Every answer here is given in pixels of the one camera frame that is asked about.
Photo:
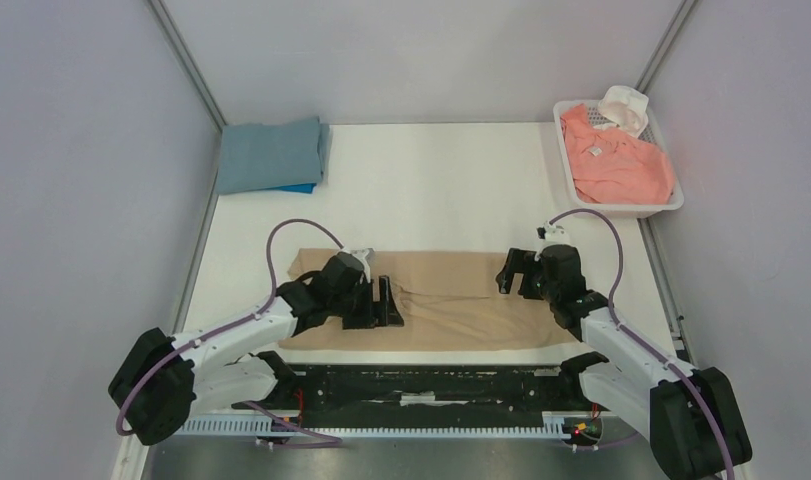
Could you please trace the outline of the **beige t shirt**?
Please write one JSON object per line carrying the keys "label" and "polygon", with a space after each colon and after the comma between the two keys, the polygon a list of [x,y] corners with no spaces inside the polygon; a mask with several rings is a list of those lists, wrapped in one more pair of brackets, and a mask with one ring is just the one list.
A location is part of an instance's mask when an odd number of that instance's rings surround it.
{"label": "beige t shirt", "polygon": [[300,351],[458,352],[574,342],[546,302],[499,293],[495,277],[505,259],[488,252],[378,251],[371,271],[389,277],[403,326],[346,330],[331,317],[279,345]]}

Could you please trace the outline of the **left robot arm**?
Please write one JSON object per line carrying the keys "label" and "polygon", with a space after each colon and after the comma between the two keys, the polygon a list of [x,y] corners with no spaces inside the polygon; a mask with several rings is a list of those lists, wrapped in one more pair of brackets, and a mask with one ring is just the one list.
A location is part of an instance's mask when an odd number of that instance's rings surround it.
{"label": "left robot arm", "polygon": [[112,378],[122,435],[146,446],[164,441],[192,416],[243,401],[288,405],[295,383],[286,364],[260,350],[338,317],[345,330],[401,327],[388,276],[370,276],[372,250],[339,251],[319,270],[279,285],[236,320],[202,330],[141,334]]}

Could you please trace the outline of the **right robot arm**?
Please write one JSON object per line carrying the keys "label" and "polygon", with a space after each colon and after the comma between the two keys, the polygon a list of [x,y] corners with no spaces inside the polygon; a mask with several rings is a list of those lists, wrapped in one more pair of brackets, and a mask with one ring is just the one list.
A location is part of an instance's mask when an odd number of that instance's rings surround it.
{"label": "right robot arm", "polygon": [[553,244],[512,248],[498,290],[548,303],[556,323],[591,352],[560,365],[558,392],[572,408],[590,402],[617,415],[648,442],[670,479],[703,479],[749,462],[753,448],[728,377],[699,369],[629,327],[606,296],[587,287],[578,250]]}

